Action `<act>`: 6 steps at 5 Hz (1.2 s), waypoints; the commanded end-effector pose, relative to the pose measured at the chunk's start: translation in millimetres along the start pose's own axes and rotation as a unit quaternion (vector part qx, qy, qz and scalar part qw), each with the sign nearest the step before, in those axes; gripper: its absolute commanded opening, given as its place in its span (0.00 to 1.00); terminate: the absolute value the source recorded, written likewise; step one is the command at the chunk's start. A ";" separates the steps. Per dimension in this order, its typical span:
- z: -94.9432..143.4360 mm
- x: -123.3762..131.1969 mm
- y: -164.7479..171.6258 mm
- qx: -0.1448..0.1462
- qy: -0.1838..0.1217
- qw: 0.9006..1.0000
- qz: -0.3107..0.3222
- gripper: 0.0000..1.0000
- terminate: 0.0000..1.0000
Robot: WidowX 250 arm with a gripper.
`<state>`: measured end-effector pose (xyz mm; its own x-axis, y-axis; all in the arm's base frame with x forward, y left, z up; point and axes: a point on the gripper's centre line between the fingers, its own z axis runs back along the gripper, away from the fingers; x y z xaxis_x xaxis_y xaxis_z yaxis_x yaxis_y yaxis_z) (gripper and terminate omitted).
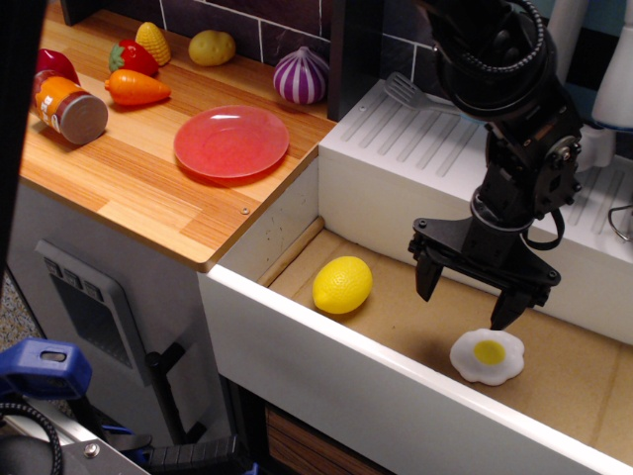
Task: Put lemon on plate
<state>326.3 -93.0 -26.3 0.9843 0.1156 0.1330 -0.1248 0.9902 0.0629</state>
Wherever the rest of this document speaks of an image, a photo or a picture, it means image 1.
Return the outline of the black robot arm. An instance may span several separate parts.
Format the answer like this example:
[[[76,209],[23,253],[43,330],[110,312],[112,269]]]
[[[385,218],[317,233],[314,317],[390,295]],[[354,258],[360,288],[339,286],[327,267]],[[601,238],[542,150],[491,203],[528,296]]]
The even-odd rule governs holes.
[[[574,203],[582,120],[557,74],[554,42],[528,1],[426,1],[439,82],[452,103],[485,124],[486,174],[471,214],[458,221],[419,218],[409,244],[416,290],[429,299],[444,269],[499,290],[491,327],[501,331],[546,303],[559,284],[540,257],[555,247],[531,226]]]

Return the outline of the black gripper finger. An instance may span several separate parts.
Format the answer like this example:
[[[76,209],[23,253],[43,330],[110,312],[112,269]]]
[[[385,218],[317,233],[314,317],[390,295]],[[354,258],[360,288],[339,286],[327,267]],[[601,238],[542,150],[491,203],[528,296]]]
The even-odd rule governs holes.
[[[490,329],[503,331],[515,322],[531,303],[530,294],[515,290],[502,290],[491,315]]]
[[[444,269],[444,258],[435,250],[423,251],[417,259],[415,288],[417,294],[428,302]]]

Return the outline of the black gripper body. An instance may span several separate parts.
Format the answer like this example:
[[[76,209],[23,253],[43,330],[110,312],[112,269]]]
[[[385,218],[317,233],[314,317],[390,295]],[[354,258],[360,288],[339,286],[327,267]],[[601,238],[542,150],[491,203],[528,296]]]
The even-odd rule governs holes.
[[[444,269],[467,276],[501,293],[515,290],[546,298],[561,282],[560,273],[530,250],[518,230],[500,230],[470,217],[418,218],[408,250],[417,263],[425,250],[438,251]]]

